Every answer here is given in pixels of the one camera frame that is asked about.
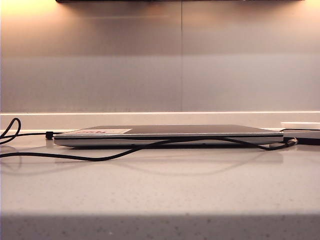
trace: power cord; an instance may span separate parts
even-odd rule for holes
[[[8,131],[11,129],[12,125],[14,122],[17,121],[18,123],[18,128],[17,131],[15,132],[14,135],[6,135]],[[19,134],[21,129],[21,121],[18,118],[12,119],[6,130],[1,134],[0,139],[5,139],[9,138],[8,140],[5,140],[3,142],[0,142],[0,145],[8,143],[15,139],[16,137],[21,137],[21,136],[29,136],[29,135],[46,135],[47,139],[52,139],[54,134],[58,134],[58,132],[46,132],[46,133],[24,133],[24,134]],[[298,144],[298,140],[296,138],[290,138],[287,140],[287,142],[283,143],[282,145],[279,146],[262,146],[258,144],[254,144],[251,142],[247,141],[241,141],[233,138],[228,138],[228,137],[175,137],[167,140],[161,140],[161,141],[156,141],[150,144],[142,145],[142,146],[136,146],[133,147],[130,150],[111,155],[111,156],[105,156],[105,157],[86,157],[86,156],[74,156],[74,155],[65,155],[65,154],[54,154],[54,153],[41,153],[41,152],[9,152],[9,153],[2,153],[0,154],[0,158],[7,158],[7,157],[13,157],[13,156],[32,156],[32,157],[45,157],[45,158],[59,158],[59,159],[73,159],[73,160],[82,160],[82,161],[91,161],[91,162],[101,162],[101,161],[108,161],[112,159],[116,159],[134,152],[137,152],[139,150],[143,149],[150,149],[154,147],[158,147],[161,145],[165,144],[172,144],[172,143],[186,143],[186,142],[195,142],[195,141],[201,141],[201,140],[219,140],[219,141],[225,141],[225,142],[231,142],[231,143],[237,143],[237,144],[242,144],[244,146],[248,147],[255,147],[259,148],[262,150],[266,151],[273,151],[273,150],[279,150],[279,149],[284,149],[288,148],[291,146],[294,146]]]

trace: label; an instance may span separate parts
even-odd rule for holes
[[[124,134],[128,131],[132,130],[132,128],[107,128],[107,129],[82,129],[82,130],[77,130],[77,131],[72,131],[69,132],[69,134]]]

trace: speckled countertop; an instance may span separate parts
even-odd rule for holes
[[[1,152],[91,157],[21,137]],[[1,159],[1,240],[319,240],[320,146]]]

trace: white baseboard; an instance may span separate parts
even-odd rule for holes
[[[103,125],[208,125],[235,124],[279,128],[281,122],[320,122],[320,111],[227,111],[227,112],[85,112],[0,113],[1,129],[17,117],[24,130],[70,130]]]

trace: laptop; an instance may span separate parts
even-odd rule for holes
[[[280,143],[284,135],[279,131],[240,125],[122,125],[96,126],[57,134],[54,143],[67,147],[133,147],[161,140],[203,138],[198,141],[170,143],[170,145],[217,145],[221,140],[205,138],[231,138],[253,144]]]

